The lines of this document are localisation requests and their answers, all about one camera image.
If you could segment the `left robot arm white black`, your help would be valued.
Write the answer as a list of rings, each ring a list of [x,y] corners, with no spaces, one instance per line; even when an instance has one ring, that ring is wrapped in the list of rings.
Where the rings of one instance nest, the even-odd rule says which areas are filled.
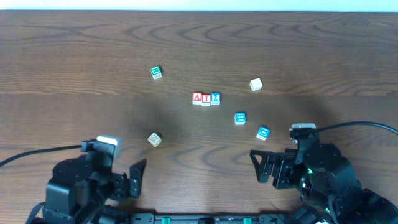
[[[138,198],[146,160],[129,168],[129,173],[112,171],[119,158],[121,142],[98,136],[83,141],[83,155],[59,162],[46,185],[45,201],[36,205],[28,223],[132,223],[132,215],[106,204]]]

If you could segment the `red letter I block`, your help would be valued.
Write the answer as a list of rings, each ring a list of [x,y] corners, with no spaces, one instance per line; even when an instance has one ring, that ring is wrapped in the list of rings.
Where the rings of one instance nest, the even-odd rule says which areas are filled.
[[[210,94],[202,94],[201,95],[201,105],[202,106],[211,106],[211,95]]]

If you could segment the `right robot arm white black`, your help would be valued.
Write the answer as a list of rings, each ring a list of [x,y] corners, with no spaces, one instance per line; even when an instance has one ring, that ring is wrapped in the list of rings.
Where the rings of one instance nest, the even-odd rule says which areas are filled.
[[[297,148],[284,152],[251,150],[258,182],[270,177],[278,189],[295,188],[302,200],[326,211],[334,223],[397,223],[397,207],[362,187],[354,167],[315,128],[291,128]]]

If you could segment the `red letter A block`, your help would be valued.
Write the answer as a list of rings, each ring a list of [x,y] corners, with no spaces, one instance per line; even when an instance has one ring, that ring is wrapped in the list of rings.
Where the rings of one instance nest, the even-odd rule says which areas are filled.
[[[202,103],[202,92],[193,92],[192,95],[192,104],[193,105],[201,105]]]

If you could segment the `blue number 2 block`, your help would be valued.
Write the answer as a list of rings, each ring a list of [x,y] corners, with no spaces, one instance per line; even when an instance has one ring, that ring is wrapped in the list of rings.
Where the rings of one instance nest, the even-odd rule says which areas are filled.
[[[221,101],[221,93],[211,93],[211,105],[219,105]]]

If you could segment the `cream wooden block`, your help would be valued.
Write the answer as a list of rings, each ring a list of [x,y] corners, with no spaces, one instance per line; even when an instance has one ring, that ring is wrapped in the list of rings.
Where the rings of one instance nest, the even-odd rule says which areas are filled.
[[[262,88],[263,84],[260,78],[252,79],[249,83],[252,91],[258,91]]]

